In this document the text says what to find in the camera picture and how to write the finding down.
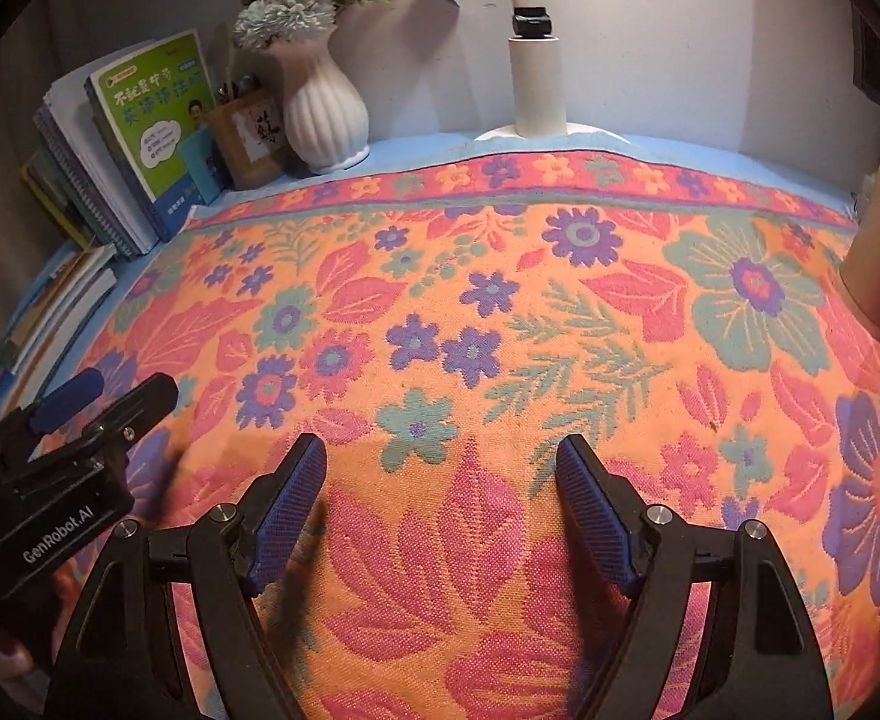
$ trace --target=teal flower pattern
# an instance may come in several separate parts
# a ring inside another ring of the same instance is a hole
[[[770,255],[763,233],[736,212],[707,219],[711,237],[685,231],[664,247],[706,293],[693,301],[693,325],[732,370],[770,368],[770,343],[809,375],[830,365],[812,309],[823,293],[792,257]]]
[[[403,278],[403,276],[412,274],[413,271],[419,268],[420,258],[423,256],[424,252],[414,251],[411,248],[395,251],[390,257],[390,262],[384,263],[381,266],[381,271],[385,274],[390,274],[394,278]]]
[[[733,440],[720,442],[720,454],[734,466],[734,493],[746,500],[750,485],[766,484],[773,479],[773,466],[767,456],[767,439],[750,437],[744,425],[734,429]]]
[[[387,473],[399,471],[408,457],[417,455],[425,463],[438,466],[447,459],[449,440],[458,434],[449,423],[453,401],[440,398],[430,402],[422,389],[410,389],[402,406],[383,406],[376,411],[376,424],[392,437],[381,454]]]
[[[304,336],[317,327],[310,298],[313,293],[309,287],[291,287],[265,306],[254,324],[256,348],[261,352],[273,347],[282,352],[285,349],[302,349]]]

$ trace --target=blue textured gripper pad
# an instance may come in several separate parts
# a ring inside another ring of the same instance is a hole
[[[640,589],[640,578],[630,564],[630,533],[567,439],[557,447],[556,480],[603,578],[616,584],[628,598],[634,597]]]
[[[312,440],[256,529],[254,560],[247,573],[247,581],[256,595],[264,592],[267,584],[283,578],[286,562],[326,477],[326,447],[321,440]]]

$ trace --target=notebook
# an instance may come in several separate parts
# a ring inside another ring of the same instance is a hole
[[[47,141],[51,146],[50,151],[70,180],[77,180],[74,188],[81,194],[83,204],[98,208],[105,217],[108,215],[105,210],[109,209],[109,215],[116,220],[119,228],[116,231],[129,237],[137,253],[146,254],[157,245],[157,231],[147,220],[113,162],[109,148],[96,127],[93,108],[83,88],[92,73],[129,53],[130,49],[114,52],[54,81],[43,96],[38,119],[45,124],[46,131],[43,131],[44,127],[41,128],[44,139],[47,134],[54,136],[53,143]],[[81,170],[74,170],[74,167],[80,167]]]
[[[100,132],[131,194],[164,241],[225,181],[206,112],[214,105],[196,30],[139,47],[86,83]]]
[[[65,346],[59,349],[58,343],[68,345],[70,341],[70,338],[64,341],[65,331],[61,326],[68,317],[74,317],[78,305],[85,305],[81,301],[86,301],[86,294],[92,285],[100,282],[102,274],[108,272],[115,283],[115,276],[107,267],[113,256],[115,249],[111,245],[84,252],[78,252],[76,247],[64,247],[54,258],[53,265],[40,276],[29,298],[17,309],[0,344],[0,413],[14,408],[27,386],[43,385],[46,375],[53,370],[52,367],[48,370],[47,364],[56,362],[50,362],[50,357],[65,351]],[[35,381],[37,369],[44,370],[45,374]]]
[[[40,151],[34,152],[20,168],[20,180],[40,205],[43,205],[43,210],[48,213],[62,233],[76,242],[76,245],[86,248],[94,242],[93,229],[61,189],[55,175],[50,175],[49,166]]]
[[[80,335],[83,327],[115,286],[116,276],[107,268],[69,306],[38,348],[33,365],[23,372],[23,383],[17,388],[16,403],[7,408],[28,406],[46,391],[74,338]]]
[[[96,225],[104,231],[107,240],[116,247],[117,253],[125,260],[131,260],[144,254],[134,244],[119,219],[105,204],[96,187],[93,186],[86,170],[83,169],[76,155],[67,146],[67,141],[59,132],[59,127],[53,121],[53,115],[49,110],[45,107],[40,108],[34,117],[34,124],[43,137],[43,143],[50,156],[53,157],[62,174],[67,177],[66,185],[72,188],[76,194],[75,199],[79,201],[83,209],[86,209],[86,213],[95,221]]]

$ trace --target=pen holder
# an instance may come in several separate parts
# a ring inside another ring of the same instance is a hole
[[[266,89],[214,108],[206,122],[235,188],[258,189],[283,174],[289,154],[283,113]]]

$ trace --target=metal screw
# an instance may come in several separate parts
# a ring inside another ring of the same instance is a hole
[[[674,519],[674,513],[666,506],[661,506],[658,503],[646,510],[646,518],[654,525],[666,525]]]
[[[761,538],[766,538],[768,531],[767,527],[763,522],[760,522],[759,519],[749,519],[744,522],[744,531],[746,531],[746,535],[751,538],[756,538],[757,541],[760,541]]]
[[[218,503],[209,510],[209,518],[214,522],[230,522],[237,516],[237,507],[232,503]]]
[[[136,533],[137,528],[139,525],[136,524],[136,519],[124,519],[113,528],[113,535],[117,538],[129,538]]]

